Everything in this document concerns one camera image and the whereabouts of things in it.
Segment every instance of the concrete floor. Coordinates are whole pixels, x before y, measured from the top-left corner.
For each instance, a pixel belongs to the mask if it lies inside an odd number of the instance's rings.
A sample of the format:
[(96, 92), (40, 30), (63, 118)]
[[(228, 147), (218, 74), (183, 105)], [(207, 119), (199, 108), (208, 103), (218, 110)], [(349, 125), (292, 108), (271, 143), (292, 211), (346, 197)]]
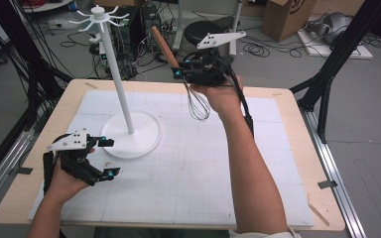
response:
[[(259, 27), (259, 20), (242, 20), (241, 29)], [(47, 34), (50, 48), (75, 77), (82, 78), (92, 72), (91, 55), (88, 47), (62, 48), (66, 31)], [(259, 28), (248, 30), (247, 35), (269, 40)], [(79, 42), (86, 43), (86, 34), (75, 35)], [(296, 36), (283, 44), (298, 42)], [(304, 50), (302, 56), (293, 58), (289, 54), (270, 49), (266, 58), (258, 58), (243, 51), (245, 44), (238, 42), (237, 58), (233, 69), (244, 79), (246, 86), (290, 88), (314, 76), (325, 59), (309, 57)], [(337, 75), (330, 96), (326, 137), (332, 155), (339, 168), (351, 201), (363, 225), (367, 237), (381, 237), (381, 49), (366, 46), (373, 55), (372, 60), (350, 59)], [(190, 52), (188, 43), (182, 50)], [(161, 63), (152, 62), (144, 71)], [(174, 82), (170, 69), (163, 67), (144, 72), (133, 80)], [(26, 96), (13, 66), (0, 64), (0, 142), (24, 112)], [(8, 177), (0, 189), (0, 200), (9, 187)], [(0, 225), (0, 237), (25, 237), (27, 226)], [(93, 227), (67, 227), (68, 237), (92, 237)], [(349, 233), (301, 232), (303, 237), (350, 237)]]

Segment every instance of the table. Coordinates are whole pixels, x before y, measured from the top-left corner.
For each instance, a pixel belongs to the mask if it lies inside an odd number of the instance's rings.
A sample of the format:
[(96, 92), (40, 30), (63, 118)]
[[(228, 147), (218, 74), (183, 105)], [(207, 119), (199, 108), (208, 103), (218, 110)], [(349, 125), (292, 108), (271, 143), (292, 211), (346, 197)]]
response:
[[(134, 82), (125, 81), (126, 91), (186, 93), (180, 83)], [(24, 167), (33, 168), (33, 172), (17, 175), (0, 204), (1, 224), (29, 224), (28, 214), (33, 206), (37, 191), (43, 179), (42, 155), (47, 145), (59, 135), (65, 133), (67, 126), (76, 113), (82, 97), (87, 90), (115, 90), (113, 81), (75, 79), (66, 89), (54, 113), (43, 129)], [(318, 182), (325, 181), (323, 169), (311, 140), (296, 100), (288, 89), (246, 87), (248, 97), (274, 98), (279, 106), (283, 124), (292, 147), (315, 226), (305, 230), (342, 230), (345, 223), (330, 188), (320, 189)], [(116, 225), (91, 222), (65, 222), (63, 225)]]

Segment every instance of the white mat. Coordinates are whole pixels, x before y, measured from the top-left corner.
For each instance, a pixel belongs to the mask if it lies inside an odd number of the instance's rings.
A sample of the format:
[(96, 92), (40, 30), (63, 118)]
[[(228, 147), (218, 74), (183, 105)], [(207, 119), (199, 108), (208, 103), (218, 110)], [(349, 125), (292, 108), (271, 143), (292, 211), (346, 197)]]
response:
[[(120, 167), (121, 173), (74, 197), (64, 206), (62, 220), (234, 225), (227, 144), (217, 114), (212, 112), (205, 122), (192, 119), (181, 94), (131, 92), (126, 97), (131, 110), (158, 118), (160, 145), (135, 161), (121, 161), (96, 148), (88, 157), (91, 164), (100, 170)], [(275, 100), (247, 100), (256, 142), (283, 196), (289, 225), (313, 226)], [(86, 128), (91, 136), (100, 136), (105, 122), (120, 111), (116, 92), (90, 90), (67, 132)], [(40, 190), (29, 219), (42, 197)]]
[[(297, 35), (305, 46), (306, 53), (311, 57), (329, 57), (332, 52), (320, 37), (314, 33), (308, 33), (304, 30), (298, 31)], [(372, 60), (373, 55), (363, 46), (358, 46), (351, 56), (351, 59)]]

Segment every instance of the black stool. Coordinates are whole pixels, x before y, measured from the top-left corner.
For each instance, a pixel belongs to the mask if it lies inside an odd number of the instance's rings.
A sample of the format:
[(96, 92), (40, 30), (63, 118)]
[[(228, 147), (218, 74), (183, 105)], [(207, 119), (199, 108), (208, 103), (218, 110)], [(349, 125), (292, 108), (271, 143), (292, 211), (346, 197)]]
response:
[(216, 24), (209, 21), (200, 21), (189, 24), (184, 31), (185, 38), (188, 42), (197, 46), (205, 37), (206, 34), (220, 34), (224, 31)]

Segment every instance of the white pole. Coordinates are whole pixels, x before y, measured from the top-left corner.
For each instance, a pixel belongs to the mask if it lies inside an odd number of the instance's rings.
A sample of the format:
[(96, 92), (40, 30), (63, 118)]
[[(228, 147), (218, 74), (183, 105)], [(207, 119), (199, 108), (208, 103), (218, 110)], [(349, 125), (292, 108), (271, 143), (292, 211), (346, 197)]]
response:
[(117, 65), (116, 56), (114, 54), (113, 46), (111, 44), (109, 30), (107, 28), (107, 23), (103, 22), (100, 24), (103, 27), (103, 29), (101, 29), (100, 27), (98, 28), (100, 32), (101, 42), (103, 43), (104, 50), (106, 51), (107, 61), (109, 62), (110, 71), (113, 76), (114, 84), (116, 86), (117, 95), (119, 96), (120, 105), (122, 107), (123, 115), (125, 116), (126, 125), (128, 126), (128, 132), (130, 135), (132, 135), (135, 133), (135, 130), (132, 125), (131, 114), (129, 112), (128, 103), (125, 97), (125, 92), (123, 90), (123, 84), (122, 84), (122, 80), (119, 73), (119, 67)]

